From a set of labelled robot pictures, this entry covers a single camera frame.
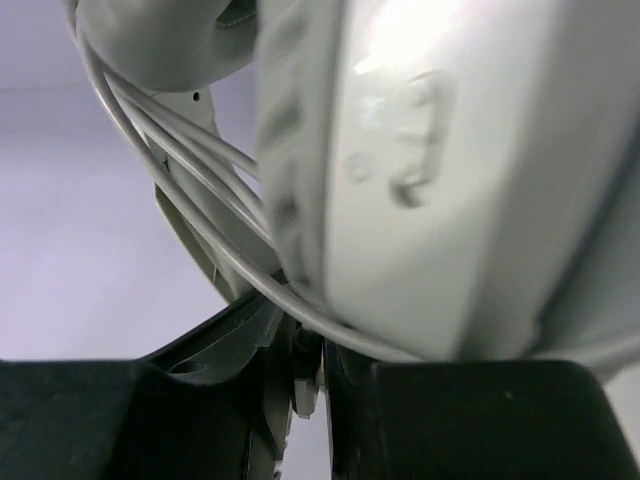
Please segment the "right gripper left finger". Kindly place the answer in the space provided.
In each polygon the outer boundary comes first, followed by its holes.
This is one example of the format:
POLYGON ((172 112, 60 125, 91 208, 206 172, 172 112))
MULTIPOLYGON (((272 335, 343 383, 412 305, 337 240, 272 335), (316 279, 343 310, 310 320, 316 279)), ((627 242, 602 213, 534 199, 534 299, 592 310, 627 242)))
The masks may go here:
POLYGON ((248 294, 133 360, 3 361, 5 479, 275 479, 285 328, 248 294))

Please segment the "white grey headphones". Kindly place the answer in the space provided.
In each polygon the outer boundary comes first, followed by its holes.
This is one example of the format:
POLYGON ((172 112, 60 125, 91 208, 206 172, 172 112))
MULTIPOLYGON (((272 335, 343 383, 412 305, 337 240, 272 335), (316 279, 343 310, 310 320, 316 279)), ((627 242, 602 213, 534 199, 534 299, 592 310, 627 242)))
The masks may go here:
POLYGON ((639 362, 635 1, 70 1, 227 300, 392 362, 639 362))

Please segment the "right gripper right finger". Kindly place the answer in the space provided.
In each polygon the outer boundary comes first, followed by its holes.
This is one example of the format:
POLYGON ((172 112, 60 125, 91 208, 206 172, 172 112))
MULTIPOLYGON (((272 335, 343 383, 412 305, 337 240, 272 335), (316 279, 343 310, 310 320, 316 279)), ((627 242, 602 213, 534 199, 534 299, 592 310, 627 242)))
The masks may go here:
POLYGON ((635 479, 605 392, 567 361, 385 363, 324 350, 336 479, 635 479))

